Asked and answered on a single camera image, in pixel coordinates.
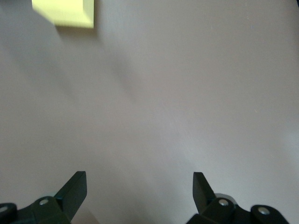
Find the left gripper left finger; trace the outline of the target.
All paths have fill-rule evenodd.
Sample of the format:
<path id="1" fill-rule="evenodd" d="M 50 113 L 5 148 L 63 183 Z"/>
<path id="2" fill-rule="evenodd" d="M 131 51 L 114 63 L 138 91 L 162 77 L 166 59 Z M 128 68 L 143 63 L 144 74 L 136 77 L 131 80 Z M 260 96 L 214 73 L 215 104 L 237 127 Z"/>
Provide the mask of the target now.
<path id="1" fill-rule="evenodd" d="M 0 205 L 2 224 L 70 224 L 87 196 L 85 171 L 77 171 L 54 195 L 44 196 L 18 209 L 14 203 Z"/>

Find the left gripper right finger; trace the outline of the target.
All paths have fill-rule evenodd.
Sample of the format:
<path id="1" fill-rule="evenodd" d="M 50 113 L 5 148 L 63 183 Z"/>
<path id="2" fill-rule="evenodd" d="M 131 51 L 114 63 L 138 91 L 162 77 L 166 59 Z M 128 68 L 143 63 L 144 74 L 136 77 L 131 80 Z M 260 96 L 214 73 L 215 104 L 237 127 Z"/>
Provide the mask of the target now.
<path id="1" fill-rule="evenodd" d="M 188 224 L 287 224 L 275 208 L 253 205 L 249 211 L 241 208 L 230 196 L 216 194 L 202 172 L 193 173 L 192 196 L 198 213 Z"/>

